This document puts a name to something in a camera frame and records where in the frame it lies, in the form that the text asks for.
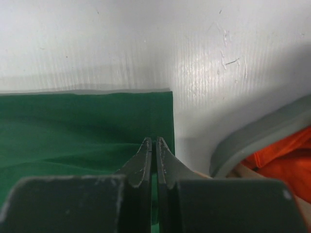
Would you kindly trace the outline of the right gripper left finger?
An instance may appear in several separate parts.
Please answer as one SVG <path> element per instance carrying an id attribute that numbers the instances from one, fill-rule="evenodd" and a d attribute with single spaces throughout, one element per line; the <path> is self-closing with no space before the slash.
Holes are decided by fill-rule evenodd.
<path id="1" fill-rule="evenodd" d="M 149 233 L 152 141 L 111 175 L 21 179 L 0 213 L 3 233 Z"/>

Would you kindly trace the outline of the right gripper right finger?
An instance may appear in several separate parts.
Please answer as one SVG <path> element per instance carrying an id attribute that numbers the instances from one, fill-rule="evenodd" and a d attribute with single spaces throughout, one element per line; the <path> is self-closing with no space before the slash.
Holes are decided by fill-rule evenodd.
<path id="1" fill-rule="evenodd" d="M 213 179 L 191 171 L 156 141 L 158 221 L 162 233 L 306 233 L 287 186 L 274 179 Z"/>

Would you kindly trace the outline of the green t shirt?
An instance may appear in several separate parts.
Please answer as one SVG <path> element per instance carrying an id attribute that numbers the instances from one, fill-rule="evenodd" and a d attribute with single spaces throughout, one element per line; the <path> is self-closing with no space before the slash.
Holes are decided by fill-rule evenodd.
<path id="1" fill-rule="evenodd" d="M 158 226 L 156 141 L 174 150 L 172 92 L 3 95 L 0 211 L 28 177 L 111 175 L 152 141 L 151 231 Z"/>

